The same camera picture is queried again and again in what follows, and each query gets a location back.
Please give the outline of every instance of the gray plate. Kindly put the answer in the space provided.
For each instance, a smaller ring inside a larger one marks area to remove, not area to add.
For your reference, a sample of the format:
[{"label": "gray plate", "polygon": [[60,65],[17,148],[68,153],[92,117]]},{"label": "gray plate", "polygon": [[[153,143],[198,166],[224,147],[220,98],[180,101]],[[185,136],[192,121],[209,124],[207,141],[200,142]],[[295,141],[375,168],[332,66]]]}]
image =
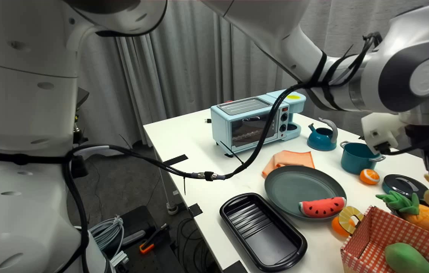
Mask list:
[{"label": "gray plate", "polygon": [[265,179],[268,198],[286,213],[307,221],[327,221],[335,217],[309,218],[299,210],[299,202],[341,196],[347,199],[343,187],[334,178],[306,166],[283,166]]}]

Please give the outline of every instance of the gingham paper basket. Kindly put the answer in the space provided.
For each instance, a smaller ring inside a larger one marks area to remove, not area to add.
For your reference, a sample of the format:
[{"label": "gingham paper basket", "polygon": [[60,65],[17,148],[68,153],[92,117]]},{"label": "gingham paper basket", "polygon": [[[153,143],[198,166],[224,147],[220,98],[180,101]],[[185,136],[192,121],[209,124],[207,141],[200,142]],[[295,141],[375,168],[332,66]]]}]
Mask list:
[{"label": "gingham paper basket", "polygon": [[385,262],[385,247],[410,244],[429,262],[429,232],[393,214],[369,207],[356,231],[341,247],[345,273],[393,273]]}]

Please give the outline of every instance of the black baking pan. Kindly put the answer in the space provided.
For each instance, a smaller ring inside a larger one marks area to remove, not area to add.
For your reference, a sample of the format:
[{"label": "black baking pan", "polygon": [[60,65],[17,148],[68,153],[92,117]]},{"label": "black baking pan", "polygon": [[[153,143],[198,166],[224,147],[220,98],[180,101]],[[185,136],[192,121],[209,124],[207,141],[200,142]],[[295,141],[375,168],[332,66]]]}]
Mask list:
[{"label": "black baking pan", "polygon": [[228,200],[219,213],[254,264],[264,272],[294,266],[307,250],[307,240],[256,193]]}]

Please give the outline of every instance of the toaster oven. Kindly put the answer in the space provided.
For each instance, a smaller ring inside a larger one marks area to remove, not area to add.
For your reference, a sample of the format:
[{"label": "toaster oven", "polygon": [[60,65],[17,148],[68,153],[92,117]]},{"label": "toaster oven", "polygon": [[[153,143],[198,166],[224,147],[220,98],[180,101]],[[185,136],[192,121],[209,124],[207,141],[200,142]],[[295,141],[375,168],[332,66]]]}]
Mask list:
[{"label": "toaster oven", "polygon": [[[211,107],[212,135],[216,143],[232,155],[255,147],[273,103],[283,90]],[[289,140],[300,134],[293,114],[303,110],[305,96],[292,92],[275,114],[264,143]]]}]

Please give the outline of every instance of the pot handle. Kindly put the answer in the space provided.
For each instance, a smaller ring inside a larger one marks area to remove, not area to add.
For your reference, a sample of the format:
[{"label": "pot handle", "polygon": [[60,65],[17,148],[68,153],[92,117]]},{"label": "pot handle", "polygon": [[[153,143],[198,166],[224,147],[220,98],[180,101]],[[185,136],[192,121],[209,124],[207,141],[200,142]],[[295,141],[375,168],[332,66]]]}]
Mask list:
[{"label": "pot handle", "polygon": [[374,162],[379,162],[379,161],[383,161],[386,157],[384,155],[382,155],[381,157],[378,158],[370,158],[370,161],[374,161]]},{"label": "pot handle", "polygon": [[341,142],[339,145],[344,149],[344,146],[346,146],[346,144],[349,143],[349,141],[343,141]]}]

